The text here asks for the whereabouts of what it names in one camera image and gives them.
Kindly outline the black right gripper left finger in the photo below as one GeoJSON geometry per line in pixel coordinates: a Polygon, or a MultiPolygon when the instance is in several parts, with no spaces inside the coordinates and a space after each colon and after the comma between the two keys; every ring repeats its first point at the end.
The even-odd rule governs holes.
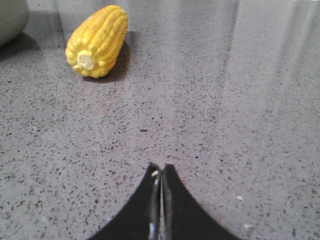
{"type": "Polygon", "coordinates": [[[161,215],[161,170],[149,163],[122,209],[91,240],[157,240],[161,215]]]}

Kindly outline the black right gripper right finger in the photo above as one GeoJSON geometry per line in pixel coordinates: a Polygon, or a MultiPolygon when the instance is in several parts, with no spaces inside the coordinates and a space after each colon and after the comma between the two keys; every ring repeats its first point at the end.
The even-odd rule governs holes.
{"type": "Polygon", "coordinates": [[[237,240],[194,199],[174,165],[162,170],[164,231],[167,240],[237,240]]]}

